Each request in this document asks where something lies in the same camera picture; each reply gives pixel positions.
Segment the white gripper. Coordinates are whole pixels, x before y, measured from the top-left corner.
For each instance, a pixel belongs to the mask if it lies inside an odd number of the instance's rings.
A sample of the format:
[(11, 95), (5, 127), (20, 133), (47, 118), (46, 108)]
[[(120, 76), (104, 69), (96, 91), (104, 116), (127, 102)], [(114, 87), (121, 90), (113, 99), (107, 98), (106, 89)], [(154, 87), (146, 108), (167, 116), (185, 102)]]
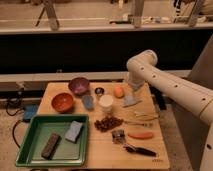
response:
[(135, 95), (135, 92), (133, 89), (127, 92), (127, 95), (125, 96), (125, 98), (128, 104), (137, 104), (140, 102), (140, 99)]

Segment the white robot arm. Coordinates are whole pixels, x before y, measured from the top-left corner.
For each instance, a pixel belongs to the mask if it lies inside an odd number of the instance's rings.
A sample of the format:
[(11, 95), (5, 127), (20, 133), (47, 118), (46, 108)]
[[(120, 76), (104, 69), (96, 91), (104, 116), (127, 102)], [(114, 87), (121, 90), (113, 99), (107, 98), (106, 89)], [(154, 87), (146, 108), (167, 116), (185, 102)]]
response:
[(200, 171), (213, 171), (213, 90), (157, 69), (157, 61), (153, 50), (131, 57), (126, 64), (127, 83), (134, 90), (149, 83), (210, 126)]

